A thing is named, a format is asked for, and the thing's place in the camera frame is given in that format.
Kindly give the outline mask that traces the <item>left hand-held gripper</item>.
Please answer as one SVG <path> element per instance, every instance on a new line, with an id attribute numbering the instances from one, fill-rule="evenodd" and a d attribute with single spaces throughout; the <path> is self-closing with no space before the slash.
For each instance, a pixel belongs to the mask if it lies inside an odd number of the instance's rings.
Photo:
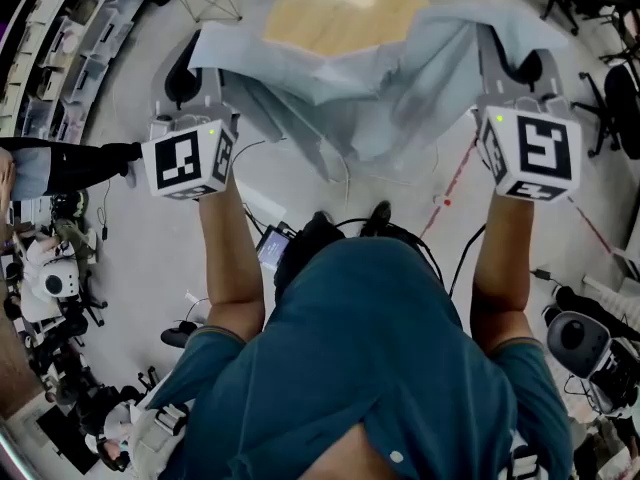
<path id="1" fill-rule="evenodd" d="M 152 80 L 142 153 L 154 196 L 197 200 L 227 186 L 239 114 L 222 102 L 217 70 L 189 67 L 199 35 L 180 42 Z"/>

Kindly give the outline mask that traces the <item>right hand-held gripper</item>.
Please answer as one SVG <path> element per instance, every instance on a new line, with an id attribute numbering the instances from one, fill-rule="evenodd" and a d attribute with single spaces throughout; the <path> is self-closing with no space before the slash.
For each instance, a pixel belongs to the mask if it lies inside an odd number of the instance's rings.
<path id="1" fill-rule="evenodd" d="M 505 197 L 555 202 L 580 183 L 582 129 L 571 116 L 550 51 L 512 67 L 494 28 L 477 27 L 483 92 L 476 100 L 477 148 Z"/>

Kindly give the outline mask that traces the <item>light blue tablecloth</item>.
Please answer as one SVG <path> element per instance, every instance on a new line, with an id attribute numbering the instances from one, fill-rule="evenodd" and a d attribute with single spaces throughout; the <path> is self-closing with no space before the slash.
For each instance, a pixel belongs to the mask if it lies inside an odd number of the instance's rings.
<path id="1" fill-rule="evenodd" d="M 208 23 L 188 67 L 216 71 L 226 105 L 326 176 L 323 143 L 352 161 L 389 161 L 415 139 L 436 140 L 490 92 L 504 103 L 527 92 L 518 71 L 535 55 L 558 92 L 552 51 L 566 43 L 526 9 L 466 3 L 421 9 L 405 39 L 337 56 Z"/>

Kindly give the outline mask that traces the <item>person's left forearm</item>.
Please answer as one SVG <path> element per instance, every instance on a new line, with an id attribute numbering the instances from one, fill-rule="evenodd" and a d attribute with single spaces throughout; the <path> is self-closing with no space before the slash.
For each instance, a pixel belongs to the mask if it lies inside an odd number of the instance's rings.
<path id="1" fill-rule="evenodd" d="M 199 200 L 206 255 L 207 323 L 251 341 L 263 329 L 263 280 L 233 176 L 222 192 Z"/>

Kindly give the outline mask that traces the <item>person's right forearm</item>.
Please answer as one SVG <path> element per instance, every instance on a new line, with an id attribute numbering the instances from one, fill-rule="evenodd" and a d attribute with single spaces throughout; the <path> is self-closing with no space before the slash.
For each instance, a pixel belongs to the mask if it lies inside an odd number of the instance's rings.
<path id="1" fill-rule="evenodd" d="M 470 306 L 471 335 L 486 354 L 511 340 L 532 336 L 525 308 L 533 221 L 532 202 L 492 196 Z"/>

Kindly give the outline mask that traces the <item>black waist screen device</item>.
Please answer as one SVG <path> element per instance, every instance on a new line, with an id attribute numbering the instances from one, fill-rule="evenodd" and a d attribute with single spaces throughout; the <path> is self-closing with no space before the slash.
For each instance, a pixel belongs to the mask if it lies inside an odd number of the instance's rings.
<path id="1" fill-rule="evenodd" d="M 268 225 L 256 246 L 260 264 L 276 272 L 286 247 L 295 235 L 296 232 L 283 221 L 277 226 Z"/>

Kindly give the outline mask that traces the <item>person's black trousers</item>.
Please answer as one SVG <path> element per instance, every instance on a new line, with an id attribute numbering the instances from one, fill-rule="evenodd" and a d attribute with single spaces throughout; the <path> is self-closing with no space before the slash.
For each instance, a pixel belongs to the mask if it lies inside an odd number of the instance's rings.
<path id="1" fill-rule="evenodd" d="M 310 233 L 307 228 L 309 221 L 302 230 L 298 231 L 286 247 L 274 275 L 275 302 L 279 302 L 286 288 L 314 256 L 332 243 L 345 239 L 344 233 L 340 230 L 342 225 L 359 222 L 364 224 L 366 219 L 367 218 L 354 218 L 341 223 L 333 222 L 335 230 L 330 233 Z M 437 279 L 443 281 L 442 273 L 435 262 L 435 257 L 426 244 L 413 233 L 390 222 L 385 235 L 375 237 L 393 238 L 408 245 L 414 249 L 418 253 L 418 256 L 425 260 L 429 266 L 435 268 Z"/>

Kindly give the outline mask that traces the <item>grey shelf unit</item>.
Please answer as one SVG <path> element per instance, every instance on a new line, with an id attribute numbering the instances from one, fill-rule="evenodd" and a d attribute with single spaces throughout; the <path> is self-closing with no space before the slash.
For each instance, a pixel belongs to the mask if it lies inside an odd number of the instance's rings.
<path id="1" fill-rule="evenodd" d="M 21 0 L 0 40 L 0 137 L 78 144 L 145 0 Z"/>

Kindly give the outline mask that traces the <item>white robot head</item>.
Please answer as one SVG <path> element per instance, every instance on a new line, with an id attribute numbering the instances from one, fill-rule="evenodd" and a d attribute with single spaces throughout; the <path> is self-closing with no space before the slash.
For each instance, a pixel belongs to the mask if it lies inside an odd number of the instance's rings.
<path id="1" fill-rule="evenodd" d="M 80 291 L 77 262 L 64 257 L 44 264 L 37 274 L 33 290 L 44 301 L 77 296 Z"/>

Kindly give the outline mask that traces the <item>person's black right shoe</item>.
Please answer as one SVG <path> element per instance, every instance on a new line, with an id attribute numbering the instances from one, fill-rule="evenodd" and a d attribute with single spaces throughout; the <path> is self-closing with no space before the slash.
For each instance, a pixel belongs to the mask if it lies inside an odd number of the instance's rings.
<path id="1" fill-rule="evenodd" d="M 360 237 L 384 236 L 391 219 L 391 203 L 383 200 L 376 205 L 360 230 Z"/>

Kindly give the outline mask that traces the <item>grey robot head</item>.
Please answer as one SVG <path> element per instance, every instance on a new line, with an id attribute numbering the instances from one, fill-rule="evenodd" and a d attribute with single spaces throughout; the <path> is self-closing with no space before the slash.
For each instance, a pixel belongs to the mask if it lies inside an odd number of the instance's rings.
<path id="1" fill-rule="evenodd" d="M 547 325 L 546 345 L 551 355 L 571 374 L 588 380 L 610 348 L 609 330 L 597 320 L 562 311 Z"/>

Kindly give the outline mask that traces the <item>round wooden table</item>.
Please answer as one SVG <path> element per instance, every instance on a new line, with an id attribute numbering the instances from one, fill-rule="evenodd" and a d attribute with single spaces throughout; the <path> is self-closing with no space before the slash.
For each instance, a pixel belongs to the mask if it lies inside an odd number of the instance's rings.
<path id="1" fill-rule="evenodd" d="M 428 0 L 277 0 L 263 38 L 321 56 L 403 41 Z"/>

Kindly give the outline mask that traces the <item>person's teal shirt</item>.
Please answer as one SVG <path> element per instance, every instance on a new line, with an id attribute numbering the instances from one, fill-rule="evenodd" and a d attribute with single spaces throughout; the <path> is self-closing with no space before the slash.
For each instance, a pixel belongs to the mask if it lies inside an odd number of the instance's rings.
<path id="1" fill-rule="evenodd" d="M 568 415 L 531 338 L 484 352 L 426 261 L 384 238 L 324 248 L 251 340 L 190 337 L 152 400 L 189 404 L 159 480 L 297 480 L 362 424 L 401 480 L 497 480 L 520 436 L 568 480 Z"/>

